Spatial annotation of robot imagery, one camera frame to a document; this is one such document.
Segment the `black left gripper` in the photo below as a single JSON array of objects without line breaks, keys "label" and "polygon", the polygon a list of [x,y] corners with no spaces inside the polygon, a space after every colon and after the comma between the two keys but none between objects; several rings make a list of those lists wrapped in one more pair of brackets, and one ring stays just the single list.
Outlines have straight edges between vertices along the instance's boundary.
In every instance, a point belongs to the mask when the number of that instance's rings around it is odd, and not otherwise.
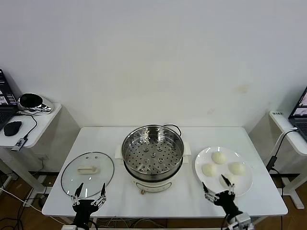
[{"label": "black left gripper", "polygon": [[76,213],[72,225],[78,229],[88,230],[91,214],[96,212],[99,209],[98,207],[101,207],[106,202],[106,183],[103,183],[100,195],[95,201],[92,199],[79,200],[82,188],[83,183],[71,195],[72,208]]}]

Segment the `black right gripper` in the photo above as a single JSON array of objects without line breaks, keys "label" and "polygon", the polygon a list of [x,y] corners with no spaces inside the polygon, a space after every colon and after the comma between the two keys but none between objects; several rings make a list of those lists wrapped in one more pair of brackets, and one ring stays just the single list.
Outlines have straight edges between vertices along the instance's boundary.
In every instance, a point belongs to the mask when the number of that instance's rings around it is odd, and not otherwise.
[{"label": "black right gripper", "polygon": [[234,193],[234,187],[235,184],[230,182],[230,180],[225,177],[224,175],[221,175],[223,181],[228,187],[228,190],[222,191],[220,193],[215,194],[212,190],[207,188],[207,186],[202,182],[203,190],[204,190],[204,196],[207,200],[214,203],[216,206],[220,206],[223,208],[225,214],[228,217],[235,217],[237,215],[242,214],[243,212],[239,210],[237,205],[234,203],[235,199],[235,193]]}]

